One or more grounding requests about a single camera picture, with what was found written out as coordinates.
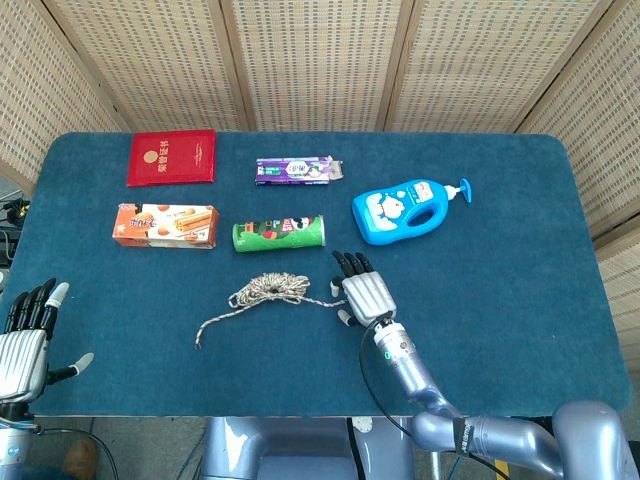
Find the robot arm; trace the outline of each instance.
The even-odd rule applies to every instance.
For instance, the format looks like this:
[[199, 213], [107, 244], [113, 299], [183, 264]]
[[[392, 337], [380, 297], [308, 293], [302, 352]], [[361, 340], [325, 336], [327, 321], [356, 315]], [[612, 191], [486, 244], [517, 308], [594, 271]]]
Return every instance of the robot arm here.
[[380, 274], [362, 255], [334, 257], [358, 322], [374, 342], [409, 400], [426, 411], [413, 418], [414, 442], [428, 451], [500, 459], [568, 480], [639, 479], [618, 414], [600, 402], [571, 402], [556, 411], [556, 438], [536, 423], [508, 417], [463, 417], [444, 397], [404, 327]]
[[49, 341], [69, 284], [53, 289], [51, 279], [20, 294], [7, 316], [0, 334], [0, 479], [19, 479], [31, 435], [40, 431], [29, 413], [29, 403], [37, 399], [45, 385], [53, 385], [79, 375], [93, 360], [84, 355], [76, 363], [49, 370]]

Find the table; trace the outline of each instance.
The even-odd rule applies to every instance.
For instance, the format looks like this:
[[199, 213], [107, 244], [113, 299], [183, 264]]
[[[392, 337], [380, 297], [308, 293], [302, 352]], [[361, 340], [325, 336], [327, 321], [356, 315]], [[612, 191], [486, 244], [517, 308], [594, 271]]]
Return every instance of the table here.
[[[623, 408], [630, 385], [563, 146], [539, 135], [220, 133], [213, 184], [129, 189], [131, 134], [71, 133], [51, 146], [0, 313], [51, 276], [71, 290], [52, 368], [87, 351], [80, 377], [32, 406], [61, 415], [374, 415], [358, 369], [363, 330], [316, 305], [261, 305], [224, 320], [194, 350], [200, 323], [263, 272], [311, 279], [330, 300], [333, 249], [362, 251], [386, 280], [398, 320], [433, 377], [467, 414], [549, 415], [563, 402]], [[258, 157], [333, 155], [328, 186], [254, 185]], [[432, 233], [366, 245], [350, 212], [361, 192], [413, 178], [470, 179]], [[213, 204], [214, 250], [125, 248], [111, 238], [122, 202]], [[238, 254], [231, 225], [323, 214], [327, 246]], [[373, 351], [370, 368], [379, 366]], [[389, 372], [373, 374], [388, 410], [410, 414]]]

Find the woven screen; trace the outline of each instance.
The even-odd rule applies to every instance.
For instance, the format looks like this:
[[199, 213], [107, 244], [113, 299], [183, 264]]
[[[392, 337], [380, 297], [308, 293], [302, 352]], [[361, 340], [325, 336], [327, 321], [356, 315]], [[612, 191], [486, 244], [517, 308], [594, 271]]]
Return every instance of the woven screen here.
[[640, 375], [640, 229], [617, 243], [625, 245], [611, 256], [599, 258], [600, 273], [627, 367]]
[[60, 134], [119, 127], [30, 2], [0, 2], [0, 39], [0, 163], [30, 192]]
[[513, 131], [598, 3], [425, 0], [387, 127]]
[[640, 210], [640, 2], [591, 37], [522, 131], [567, 146], [597, 236]]
[[206, 0], [46, 3], [136, 130], [240, 128]]
[[259, 130], [375, 128], [401, 0], [232, 5]]

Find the orange snack box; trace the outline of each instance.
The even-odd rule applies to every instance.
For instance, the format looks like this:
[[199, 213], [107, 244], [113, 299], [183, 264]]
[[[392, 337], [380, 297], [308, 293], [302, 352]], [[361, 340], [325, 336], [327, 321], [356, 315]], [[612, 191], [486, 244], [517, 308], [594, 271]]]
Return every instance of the orange snack box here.
[[113, 238], [125, 247], [213, 248], [218, 216], [211, 205], [121, 203]]

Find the coiled rope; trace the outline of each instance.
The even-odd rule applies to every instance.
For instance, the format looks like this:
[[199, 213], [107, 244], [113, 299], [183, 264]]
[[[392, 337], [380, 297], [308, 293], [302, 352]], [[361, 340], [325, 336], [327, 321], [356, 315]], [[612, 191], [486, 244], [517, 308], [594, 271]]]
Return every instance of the coiled rope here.
[[310, 285], [309, 278], [304, 275], [292, 275], [291, 273], [263, 273], [259, 277], [252, 278], [247, 285], [229, 297], [227, 303], [234, 311], [213, 317], [200, 325], [196, 334], [196, 350], [202, 347], [202, 334], [209, 325], [224, 318], [238, 315], [267, 300], [272, 302], [274, 300], [282, 300], [294, 305], [304, 301], [326, 308], [337, 307], [346, 303], [346, 300], [327, 303], [305, 297], [304, 295]]

